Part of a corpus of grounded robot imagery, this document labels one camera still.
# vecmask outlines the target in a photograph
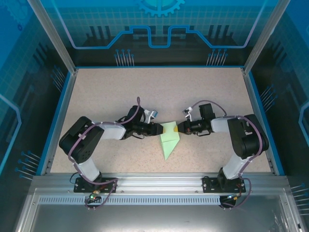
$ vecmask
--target beige work surface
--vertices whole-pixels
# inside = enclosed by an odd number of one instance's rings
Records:
[[[185,120],[182,111],[198,100],[219,103],[228,115],[253,112],[240,68],[136,68],[80,69],[61,136],[81,116],[93,121],[115,121],[127,115],[140,96],[141,106],[157,110],[154,122]],[[222,111],[212,106],[216,116]],[[193,119],[198,119],[198,107]],[[197,173],[218,172],[230,159],[228,133],[210,136],[180,134],[180,141],[167,161],[160,136],[143,140],[102,140],[92,158],[103,173]],[[247,172],[270,172],[263,153]],[[52,173],[75,172],[61,148],[57,148]]]

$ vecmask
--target folded green paper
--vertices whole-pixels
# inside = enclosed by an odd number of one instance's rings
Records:
[[[176,122],[168,122],[161,124],[164,128],[164,133],[161,134],[161,144],[163,148],[164,158],[168,159],[178,141],[180,140],[178,132],[174,131],[177,126]]]

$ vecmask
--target robotic arm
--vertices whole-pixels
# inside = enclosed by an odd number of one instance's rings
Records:
[[[228,132],[233,146],[230,161],[219,170],[217,180],[222,192],[233,192],[235,186],[241,183],[239,173],[248,161],[258,152],[260,144],[254,128],[246,120],[237,116],[224,116],[216,118],[210,103],[200,105],[200,120],[192,121],[190,112],[192,108],[184,110],[186,121],[178,124],[178,132],[196,134],[197,136],[209,135],[213,132]],[[246,115],[258,130],[262,138],[262,151],[269,147],[269,142],[255,115]]]
[[[127,116],[121,118],[117,122],[102,123],[93,127],[72,151],[71,157],[75,161],[76,169],[84,179],[88,181],[95,183],[104,182],[106,178],[102,178],[101,172],[95,166],[91,158],[99,141],[103,139],[123,140],[130,136],[143,139],[145,136],[160,135],[163,133],[163,127],[158,123],[151,122],[157,114],[158,113],[155,110],[148,111],[135,105],[130,109]],[[85,116],[79,118],[60,139],[59,146],[68,155],[76,141],[90,126],[93,126],[94,124],[93,121]],[[87,192],[98,191],[98,189],[101,189],[101,185],[95,185],[85,181],[84,184]]]

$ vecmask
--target gear logo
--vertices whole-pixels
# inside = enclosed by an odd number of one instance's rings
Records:
[[[161,17],[161,15],[173,14],[176,9],[179,10],[184,0],[137,0],[137,4],[145,14],[150,13],[151,16]]]
[[[11,16],[20,26],[28,16],[27,0],[0,0],[0,8],[4,7],[7,8]]]

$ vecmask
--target cable connector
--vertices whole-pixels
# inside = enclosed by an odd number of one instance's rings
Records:
[[[187,119],[189,119],[190,120],[190,122],[192,122],[192,116],[191,116],[191,112],[192,112],[192,107],[190,106],[190,107],[188,107],[187,109],[185,109],[184,111],[183,111],[183,114],[184,114],[184,116],[187,118]]]

